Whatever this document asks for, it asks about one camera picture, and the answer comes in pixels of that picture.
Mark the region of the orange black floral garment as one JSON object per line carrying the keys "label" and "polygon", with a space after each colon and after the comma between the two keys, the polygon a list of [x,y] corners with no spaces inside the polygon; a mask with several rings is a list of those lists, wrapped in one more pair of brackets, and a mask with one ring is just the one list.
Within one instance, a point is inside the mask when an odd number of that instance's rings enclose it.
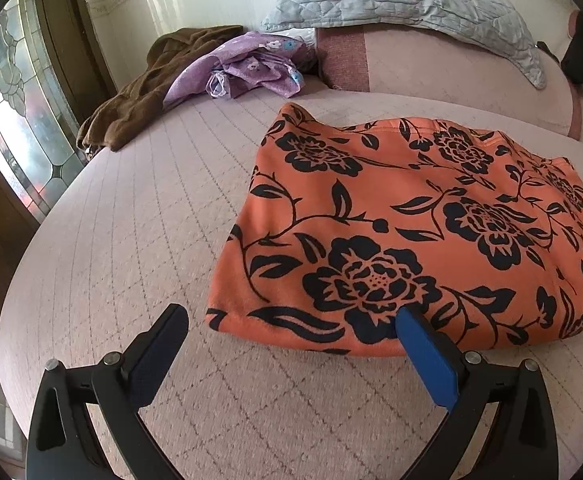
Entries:
{"label": "orange black floral garment", "polygon": [[583,332],[583,181],[448,120],[338,128],[284,105],[256,152],[206,322],[285,348],[398,356],[414,308],[464,350]]}

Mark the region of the pink quilted bed mattress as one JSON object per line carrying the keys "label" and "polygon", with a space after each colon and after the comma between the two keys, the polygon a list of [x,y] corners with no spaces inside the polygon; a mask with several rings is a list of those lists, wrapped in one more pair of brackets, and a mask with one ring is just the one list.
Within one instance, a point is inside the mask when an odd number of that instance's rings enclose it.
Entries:
{"label": "pink quilted bed mattress", "polygon": [[50,359],[90,365],[172,302],[189,334],[142,412],[187,479],[398,479],[443,412],[406,359],[270,348],[203,322],[216,255],[282,99],[198,96],[100,152],[29,244],[0,315],[0,384],[30,426]]}

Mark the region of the pink bolster with maroon band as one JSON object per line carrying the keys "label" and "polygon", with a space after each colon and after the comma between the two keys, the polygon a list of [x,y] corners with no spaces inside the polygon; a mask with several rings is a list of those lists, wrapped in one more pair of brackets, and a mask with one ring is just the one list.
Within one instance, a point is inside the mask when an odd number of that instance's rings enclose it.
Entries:
{"label": "pink bolster with maroon band", "polygon": [[316,30],[321,77],[337,90],[415,96],[474,107],[578,140],[576,88],[547,52],[535,88],[506,58],[440,32],[395,25]]}

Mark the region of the stained glass window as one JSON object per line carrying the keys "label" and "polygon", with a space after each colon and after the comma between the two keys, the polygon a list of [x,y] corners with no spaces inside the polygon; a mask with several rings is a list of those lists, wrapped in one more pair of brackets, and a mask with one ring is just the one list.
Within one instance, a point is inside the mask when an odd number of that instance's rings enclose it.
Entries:
{"label": "stained glass window", "polygon": [[0,173],[42,222],[87,164],[44,44],[35,0],[0,10]]}

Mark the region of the brown fleece garment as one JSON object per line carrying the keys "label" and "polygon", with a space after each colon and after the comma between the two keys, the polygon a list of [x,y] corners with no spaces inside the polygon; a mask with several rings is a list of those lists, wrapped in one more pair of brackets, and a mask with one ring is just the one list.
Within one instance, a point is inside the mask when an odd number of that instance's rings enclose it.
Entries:
{"label": "brown fleece garment", "polygon": [[124,148],[162,114],[166,92],[187,66],[243,32],[240,25],[224,25],[181,28],[159,37],[147,53],[145,72],[85,119],[76,147],[87,155]]}

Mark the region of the purple floral cloth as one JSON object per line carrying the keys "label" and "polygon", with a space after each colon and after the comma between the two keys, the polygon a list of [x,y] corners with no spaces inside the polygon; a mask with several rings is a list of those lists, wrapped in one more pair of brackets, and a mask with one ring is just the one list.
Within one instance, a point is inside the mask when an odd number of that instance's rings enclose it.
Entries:
{"label": "purple floral cloth", "polygon": [[300,38],[246,32],[184,68],[166,92],[163,108],[203,93],[236,99],[256,88],[290,98],[305,86],[301,70],[314,58],[313,47]]}

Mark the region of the grey quilted blanket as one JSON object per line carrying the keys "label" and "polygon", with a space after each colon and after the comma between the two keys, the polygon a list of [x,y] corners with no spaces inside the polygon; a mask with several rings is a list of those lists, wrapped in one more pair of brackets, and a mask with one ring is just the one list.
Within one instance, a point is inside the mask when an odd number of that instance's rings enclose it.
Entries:
{"label": "grey quilted blanket", "polygon": [[506,58],[534,88],[546,87],[539,51],[509,0],[277,0],[261,28],[282,32],[375,24],[441,32]]}

